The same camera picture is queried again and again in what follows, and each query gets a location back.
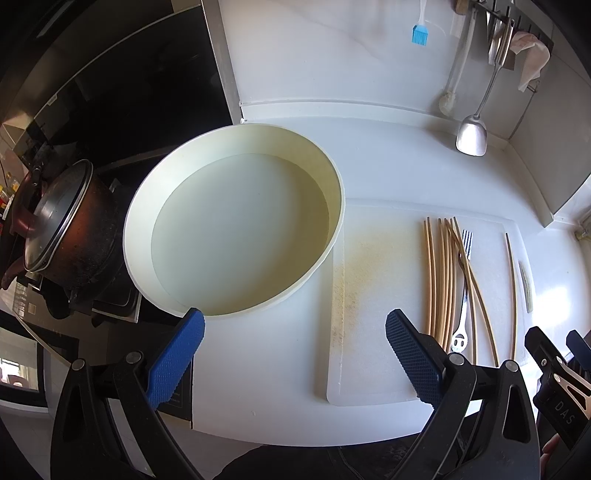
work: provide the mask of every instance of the fork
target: fork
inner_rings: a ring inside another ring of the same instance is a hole
[[[472,232],[468,230],[462,231],[462,243],[466,249],[466,255],[470,260],[472,253]],[[462,353],[468,345],[468,334],[466,333],[466,313],[468,308],[468,284],[464,279],[464,295],[462,296],[462,308],[460,309],[460,323],[456,331],[453,333],[450,347],[453,352]]]

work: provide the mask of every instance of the metal spatula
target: metal spatula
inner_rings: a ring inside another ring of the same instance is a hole
[[[465,154],[473,155],[475,157],[481,157],[486,153],[486,126],[482,120],[480,120],[480,113],[485,106],[488,96],[491,93],[492,86],[495,83],[496,75],[503,68],[507,52],[509,51],[509,44],[511,43],[511,37],[513,35],[513,28],[515,27],[515,21],[507,19],[505,23],[505,31],[501,38],[499,50],[496,52],[495,58],[495,70],[492,73],[491,81],[488,84],[488,88],[484,94],[482,102],[476,110],[474,115],[468,115],[460,125],[460,129],[457,132],[456,148]]]

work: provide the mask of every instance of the pot handle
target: pot handle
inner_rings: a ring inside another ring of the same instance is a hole
[[[25,271],[25,261],[23,257],[17,258],[10,267],[4,272],[0,286],[3,290],[7,290],[12,281],[21,273]]]
[[[12,205],[10,206],[12,210],[10,233],[17,233],[21,237],[26,238],[29,231],[32,231],[35,215],[27,210],[24,203],[28,204],[31,201],[31,197],[36,189],[37,186],[31,181],[31,174],[28,173],[12,199]]]

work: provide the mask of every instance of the white wall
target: white wall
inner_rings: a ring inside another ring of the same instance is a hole
[[[538,93],[511,144],[550,210],[576,220],[591,206],[591,186],[579,189],[591,173],[591,79],[558,28],[553,40]]]
[[[245,116],[251,119],[255,105],[273,105],[273,116],[283,116],[282,108],[287,112],[288,102],[297,101],[315,102],[320,109],[337,102],[441,115],[437,101],[448,84],[465,21],[453,12],[453,3],[427,1],[429,37],[421,47],[411,42],[419,0],[220,0]],[[556,46],[511,144],[557,213],[591,172],[589,77],[552,21],[530,0],[516,4]],[[532,95],[517,91],[524,59],[525,54],[517,57],[514,72],[501,71],[482,114],[489,132],[504,139]],[[480,14],[454,119],[473,113],[491,73]],[[571,204],[576,206],[566,206],[558,216],[586,210],[581,205],[591,205],[591,195]]]
[[[428,0],[426,47],[411,42],[419,0],[220,0],[245,106],[294,100],[377,104],[440,115],[466,17],[451,0]],[[532,7],[529,0],[519,2]],[[541,22],[548,34],[552,23]],[[458,89],[456,119],[473,113],[492,74],[485,16]],[[508,138],[530,99],[517,90],[524,58],[501,71],[483,119]]]

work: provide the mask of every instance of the cooking pot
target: cooking pot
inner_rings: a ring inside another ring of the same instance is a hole
[[[28,175],[19,191],[31,182]],[[31,213],[16,193],[11,233],[25,238],[24,254],[2,278],[7,289],[26,271],[40,273],[66,290],[83,287],[106,261],[117,230],[111,191],[93,174],[89,160],[61,173]]]

